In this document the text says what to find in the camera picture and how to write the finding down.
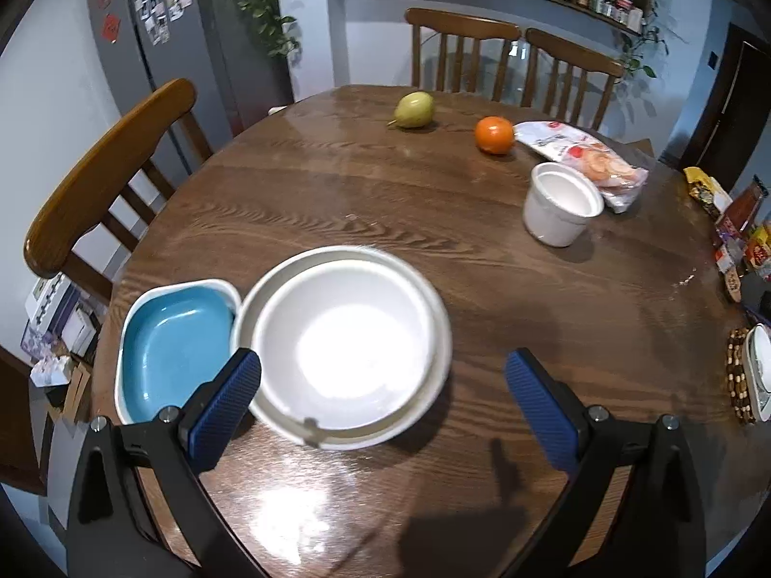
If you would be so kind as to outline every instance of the blue gripper pad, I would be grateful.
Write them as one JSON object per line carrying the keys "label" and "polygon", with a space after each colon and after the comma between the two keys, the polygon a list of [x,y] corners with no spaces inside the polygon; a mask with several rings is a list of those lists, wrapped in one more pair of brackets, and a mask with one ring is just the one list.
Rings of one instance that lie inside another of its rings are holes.
{"label": "blue gripper pad", "polygon": [[506,383],[554,469],[568,475],[578,467],[578,429],[560,407],[555,382],[526,349],[512,352],[504,368]]}
{"label": "blue gripper pad", "polygon": [[261,376],[260,358],[252,350],[241,348],[230,357],[217,378],[202,384],[190,396],[185,405],[186,414],[188,405],[194,405],[197,396],[203,399],[199,412],[190,410],[194,417],[196,413],[198,416],[186,431],[186,437],[180,433],[180,437],[186,438],[187,461],[195,474],[208,472],[217,465],[260,388]]}

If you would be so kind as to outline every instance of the wood grain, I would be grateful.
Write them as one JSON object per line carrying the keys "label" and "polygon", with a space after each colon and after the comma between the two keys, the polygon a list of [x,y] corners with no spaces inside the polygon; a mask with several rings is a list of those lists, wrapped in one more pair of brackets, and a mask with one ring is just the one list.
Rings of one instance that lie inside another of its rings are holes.
{"label": "wood grain", "polygon": [[550,114],[551,108],[554,105],[554,95],[557,90],[557,75],[560,62],[568,64],[568,69],[565,71],[563,78],[562,96],[560,97],[560,104],[557,111],[557,119],[560,121],[565,121],[567,119],[568,101],[572,90],[574,67],[581,70],[581,79],[576,98],[573,101],[573,110],[569,120],[569,123],[572,125],[578,123],[578,118],[581,116],[581,108],[584,106],[587,74],[596,71],[608,75],[600,105],[592,120],[592,129],[599,129],[602,119],[605,116],[605,111],[608,110],[608,103],[611,99],[610,93],[613,90],[613,85],[615,81],[623,75],[624,69],[622,65],[602,53],[593,52],[588,48],[584,48],[582,45],[572,43],[561,37],[556,37],[554,34],[543,32],[537,28],[528,28],[525,32],[525,38],[531,45],[531,55],[527,65],[527,76],[525,79],[522,106],[531,107],[533,105],[538,75],[538,52],[539,50],[543,50],[554,59],[551,76],[549,78],[549,88],[546,92],[546,102],[544,103],[544,112],[547,114]]}
{"label": "wood grain", "polygon": [[[541,245],[522,205],[539,161],[500,160],[474,143],[477,121],[545,116],[433,93],[434,129],[388,129],[407,88],[317,95],[242,133],[177,191],[131,256],[109,307],[93,407],[117,421],[123,321],[142,293],[222,278],[245,295],[304,250],[375,245],[420,270],[445,302],[450,378],[431,410],[383,445],[293,446],[254,423],[202,482],[275,577],[492,577],[521,550],[565,478],[550,468],[506,389],[506,355],[529,347],[586,403],[621,419],[679,415],[706,515],[708,553],[747,526],[771,474],[771,429],[739,428],[724,392],[726,337],[741,321],[723,297],[710,223],[681,176],[651,170],[630,212],[604,212],[573,246]],[[620,473],[580,552],[599,547]],[[168,543],[190,558],[151,475]]]}
{"label": "wood grain", "polygon": [[477,90],[477,77],[479,75],[479,42],[487,39],[503,39],[504,46],[500,53],[498,69],[495,76],[495,84],[492,90],[492,100],[500,101],[504,90],[506,77],[506,65],[508,63],[511,42],[519,40],[522,32],[516,24],[484,17],[461,15],[449,11],[435,11],[429,8],[408,8],[404,13],[408,24],[412,25],[412,86],[420,86],[420,28],[431,28],[441,34],[439,41],[439,64],[437,67],[437,91],[444,91],[445,67],[447,60],[447,36],[457,37],[455,57],[452,62],[453,93],[461,90],[461,78],[463,76],[464,63],[464,39],[474,40],[471,53],[471,70],[467,90]]}
{"label": "wood grain", "polygon": [[173,188],[150,157],[175,121],[180,120],[202,162],[211,156],[209,144],[190,113],[195,99],[195,88],[189,80],[171,80],[124,115],[91,147],[51,194],[29,228],[24,258],[33,272],[53,278],[62,271],[82,289],[109,303],[112,283],[76,256],[72,248],[78,239],[103,223],[132,250],[136,241],[110,215],[109,207],[121,196],[145,223],[155,219],[153,211],[128,183],[144,170],[158,191],[165,198],[171,197]]}

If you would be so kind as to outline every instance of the screw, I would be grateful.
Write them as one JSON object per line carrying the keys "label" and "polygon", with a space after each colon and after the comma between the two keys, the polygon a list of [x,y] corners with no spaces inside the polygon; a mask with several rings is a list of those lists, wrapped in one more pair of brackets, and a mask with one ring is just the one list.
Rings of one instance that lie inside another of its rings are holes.
{"label": "screw", "polygon": [[675,415],[664,415],[662,417],[662,424],[667,430],[676,430],[680,427],[680,420]]}
{"label": "screw", "polygon": [[171,423],[176,419],[176,415],[180,414],[180,409],[176,406],[164,406],[158,411],[158,419],[164,424]]}
{"label": "screw", "polygon": [[610,416],[611,414],[608,413],[608,409],[604,406],[595,405],[589,407],[589,417],[595,421],[606,421]]}
{"label": "screw", "polygon": [[107,426],[107,418],[102,415],[91,420],[91,430],[94,432],[100,432],[105,426]]}

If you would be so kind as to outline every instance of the white paper cup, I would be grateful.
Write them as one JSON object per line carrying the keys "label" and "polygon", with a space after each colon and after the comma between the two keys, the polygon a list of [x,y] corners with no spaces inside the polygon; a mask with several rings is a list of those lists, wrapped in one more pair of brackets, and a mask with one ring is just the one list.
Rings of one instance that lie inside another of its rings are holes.
{"label": "white paper cup", "polygon": [[527,231],[541,243],[567,247],[603,207],[597,187],[580,171],[545,162],[531,173],[523,220]]}

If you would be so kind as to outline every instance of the doorway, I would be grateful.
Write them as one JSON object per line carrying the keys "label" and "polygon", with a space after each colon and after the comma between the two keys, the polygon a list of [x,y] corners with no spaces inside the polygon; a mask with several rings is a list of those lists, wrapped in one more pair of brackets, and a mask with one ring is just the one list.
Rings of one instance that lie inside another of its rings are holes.
{"label": "doorway", "polygon": [[771,48],[731,24],[712,94],[680,169],[699,166],[730,191],[771,112]]}

